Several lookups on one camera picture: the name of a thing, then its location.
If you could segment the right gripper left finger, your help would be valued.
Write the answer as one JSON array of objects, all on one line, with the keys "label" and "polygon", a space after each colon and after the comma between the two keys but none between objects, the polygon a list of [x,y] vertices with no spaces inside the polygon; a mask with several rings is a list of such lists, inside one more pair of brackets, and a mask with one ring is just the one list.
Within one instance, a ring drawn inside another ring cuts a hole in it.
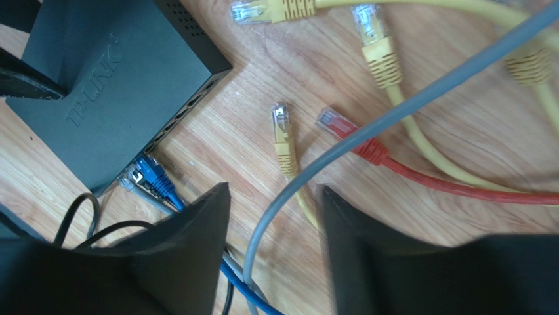
[{"label": "right gripper left finger", "polygon": [[62,249],[1,210],[2,314],[210,314],[229,185],[108,248]]}]

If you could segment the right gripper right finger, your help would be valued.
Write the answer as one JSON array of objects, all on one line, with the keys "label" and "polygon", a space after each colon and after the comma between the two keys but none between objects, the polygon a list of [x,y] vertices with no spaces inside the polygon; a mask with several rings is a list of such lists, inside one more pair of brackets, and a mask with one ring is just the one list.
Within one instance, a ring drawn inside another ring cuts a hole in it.
[{"label": "right gripper right finger", "polygon": [[557,314],[558,236],[413,238],[328,186],[322,217],[338,314]]}]

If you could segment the black network switch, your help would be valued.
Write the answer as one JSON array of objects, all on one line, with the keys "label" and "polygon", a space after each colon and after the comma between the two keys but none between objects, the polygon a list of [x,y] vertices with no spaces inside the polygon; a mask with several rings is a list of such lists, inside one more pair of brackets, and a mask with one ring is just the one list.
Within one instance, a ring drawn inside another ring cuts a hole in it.
[{"label": "black network switch", "polygon": [[68,93],[7,104],[96,195],[232,70],[180,1],[44,1],[22,60]]}]

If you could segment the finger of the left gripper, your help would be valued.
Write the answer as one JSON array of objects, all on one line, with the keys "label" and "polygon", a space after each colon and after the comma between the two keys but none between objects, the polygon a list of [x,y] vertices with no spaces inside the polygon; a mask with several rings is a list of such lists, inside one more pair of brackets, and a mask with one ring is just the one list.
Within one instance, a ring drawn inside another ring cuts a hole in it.
[{"label": "finger of the left gripper", "polygon": [[1,97],[58,100],[68,90],[1,49]]}]

